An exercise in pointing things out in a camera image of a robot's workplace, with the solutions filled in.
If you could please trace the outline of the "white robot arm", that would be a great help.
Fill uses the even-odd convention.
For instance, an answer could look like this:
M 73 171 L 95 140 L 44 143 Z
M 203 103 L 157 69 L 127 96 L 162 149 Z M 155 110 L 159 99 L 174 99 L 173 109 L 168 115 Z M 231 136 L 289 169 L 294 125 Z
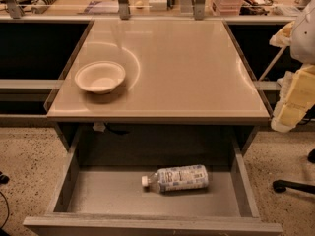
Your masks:
M 315 0 L 297 18 L 270 39 L 276 47 L 290 47 L 290 56 L 302 66 L 286 71 L 281 79 L 280 100 L 273 112 L 271 127 L 286 133 L 296 127 L 315 105 Z

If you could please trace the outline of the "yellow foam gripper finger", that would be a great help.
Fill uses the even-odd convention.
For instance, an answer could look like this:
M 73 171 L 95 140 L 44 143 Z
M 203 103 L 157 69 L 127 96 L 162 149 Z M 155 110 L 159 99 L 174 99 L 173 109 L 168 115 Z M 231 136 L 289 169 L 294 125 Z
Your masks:
M 291 32 L 294 25 L 294 21 L 286 24 L 276 34 L 274 34 L 269 44 L 275 47 L 287 47 L 291 45 Z
M 315 105 L 315 66 L 303 64 L 295 73 L 286 71 L 280 82 L 280 100 L 273 112 L 271 128 L 286 133 Z

